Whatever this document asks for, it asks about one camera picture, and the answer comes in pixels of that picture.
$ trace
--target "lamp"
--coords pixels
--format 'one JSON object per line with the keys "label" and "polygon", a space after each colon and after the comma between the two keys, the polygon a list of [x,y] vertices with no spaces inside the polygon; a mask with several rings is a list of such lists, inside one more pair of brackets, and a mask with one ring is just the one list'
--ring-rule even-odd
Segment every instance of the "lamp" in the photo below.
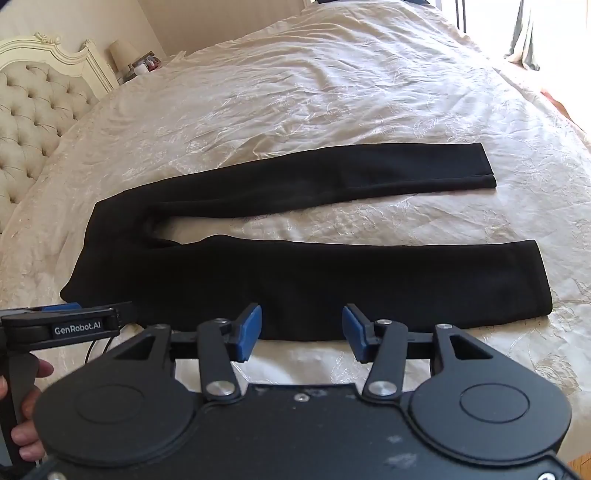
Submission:
{"label": "lamp", "polygon": [[109,46],[109,51],[120,72],[126,72],[127,67],[141,57],[135,47],[126,40],[115,40]]}

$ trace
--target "headboard frame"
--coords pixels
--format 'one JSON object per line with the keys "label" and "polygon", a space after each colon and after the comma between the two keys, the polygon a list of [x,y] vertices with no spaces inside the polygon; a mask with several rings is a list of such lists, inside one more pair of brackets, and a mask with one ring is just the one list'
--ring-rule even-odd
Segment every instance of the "headboard frame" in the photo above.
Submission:
{"label": "headboard frame", "polygon": [[90,40],[75,54],[40,33],[0,41],[0,236],[61,136],[117,86]]}

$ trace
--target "bedspread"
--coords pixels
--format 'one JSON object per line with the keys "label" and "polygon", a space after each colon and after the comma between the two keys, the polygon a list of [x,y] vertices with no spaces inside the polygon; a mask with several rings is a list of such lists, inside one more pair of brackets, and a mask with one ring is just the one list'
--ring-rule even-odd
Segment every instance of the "bedspread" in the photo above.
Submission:
{"label": "bedspread", "polygon": [[[414,141],[481,142],[496,191],[179,219],[162,235],[371,245],[535,239],[552,314],[471,333],[568,395],[574,416],[563,458],[591,450],[589,144],[435,8],[402,0],[313,5],[111,93],[64,135],[2,234],[0,306],[58,302],[94,204],[123,190],[311,148]],[[52,380],[80,366],[86,348],[43,352],[57,367]],[[243,384],[361,384],[368,368],[339,342],[260,342],[253,358],[236,366]],[[189,387],[199,383],[192,361],[179,362],[177,376]],[[405,388],[427,377],[426,362],[409,361]]]}

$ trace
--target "human hand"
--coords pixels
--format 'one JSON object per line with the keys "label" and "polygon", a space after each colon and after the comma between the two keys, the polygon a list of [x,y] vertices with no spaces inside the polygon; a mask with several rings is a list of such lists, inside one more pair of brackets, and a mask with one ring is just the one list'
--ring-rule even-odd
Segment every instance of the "human hand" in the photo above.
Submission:
{"label": "human hand", "polygon": [[[45,360],[39,360],[37,378],[49,377],[53,373],[53,365]],[[0,377],[0,400],[8,394],[8,384],[4,377]],[[12,440],[19,447],[21,458],[26,462],[36,462],[45,455],[45,449],[39,440],[39,435],[33,425],[33,409],[35,402],[41,394],[37,387],[33,387],[22,401],[22,414],[26,421],[12,429]]]}

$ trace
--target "beige wall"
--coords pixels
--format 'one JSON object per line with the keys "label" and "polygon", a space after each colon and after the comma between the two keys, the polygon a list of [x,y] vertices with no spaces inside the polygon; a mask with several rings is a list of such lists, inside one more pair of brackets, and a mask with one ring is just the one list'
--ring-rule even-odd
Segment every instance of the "beige wall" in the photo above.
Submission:
{"label": "beige wall", "polygon": [[235,40],[293,15],[307,0],[139,0],[167,55]]}
{"label": "beige wall", "polygon": [[0,11],[0,39],[36,31],[60,35],[69,51],[91,38],[112,67],[108,47],[117,38],[127,39],[141,54],[164,54],[137,0],[12,0]]}

